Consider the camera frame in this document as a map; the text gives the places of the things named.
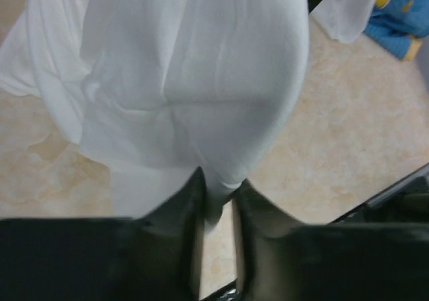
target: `blue garment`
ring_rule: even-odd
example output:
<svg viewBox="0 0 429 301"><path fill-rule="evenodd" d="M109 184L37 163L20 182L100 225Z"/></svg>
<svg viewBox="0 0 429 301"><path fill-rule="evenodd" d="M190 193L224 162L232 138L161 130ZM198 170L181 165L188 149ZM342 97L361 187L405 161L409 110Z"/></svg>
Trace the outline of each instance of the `blue garment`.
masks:
<svg viewBox="0 0 429 301"><path fill-rule="evenodd" d="M429 0L389 0L375 6L365 33L400 59L415 38L429 36Z"/></svg>

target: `beige tile floor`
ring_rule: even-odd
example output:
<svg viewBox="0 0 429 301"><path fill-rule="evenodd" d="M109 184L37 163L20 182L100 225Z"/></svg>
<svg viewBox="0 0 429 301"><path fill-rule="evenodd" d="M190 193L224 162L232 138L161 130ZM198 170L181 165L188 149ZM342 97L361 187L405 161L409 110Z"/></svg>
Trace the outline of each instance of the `beige tile floor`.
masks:
<svg viewBox="0 0 429 301"><path fill-rule="evenodd" d="M0 41L25 0L0 0ZM310 21L296 110L251 175L294 216L326 223L429 162L429 93L413 62ZM76 152L41 100L0 92L0 217L109 215L109 171ZM234 278L230 207L207 236L202 294Z"/></svg>

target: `blue and yellow cloth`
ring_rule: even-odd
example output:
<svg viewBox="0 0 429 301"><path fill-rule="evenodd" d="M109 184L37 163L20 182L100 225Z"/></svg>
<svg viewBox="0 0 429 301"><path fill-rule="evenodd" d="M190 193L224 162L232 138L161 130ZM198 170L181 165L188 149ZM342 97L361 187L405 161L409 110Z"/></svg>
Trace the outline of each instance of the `blue and yellow cloth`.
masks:
<svg viewBox="0 0 429 301"><path fill-rule="evenodd" d="M376 0L365 33L399 59L414 59L429 35L429 0Z"/></svg>

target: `white fabric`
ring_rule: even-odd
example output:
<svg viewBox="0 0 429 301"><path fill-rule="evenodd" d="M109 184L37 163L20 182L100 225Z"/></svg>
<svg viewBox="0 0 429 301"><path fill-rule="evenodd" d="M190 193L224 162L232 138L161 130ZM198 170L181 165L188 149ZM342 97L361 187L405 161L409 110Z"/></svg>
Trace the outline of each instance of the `white fabric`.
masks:
<svg viewBox="0 0 429 301"><path fill-rule="evenodd" d="M111 169L142 216L202 166L212 195L284 126L308 55L306 0L28 0L0 85L40 95L63 136Z"/></svg>
<svg viewBox="0 0 429 301"><path fill-rule="evenodd" d="M375 0L323 0L311 13L333 40L353 43L367 27Z"/></svg>

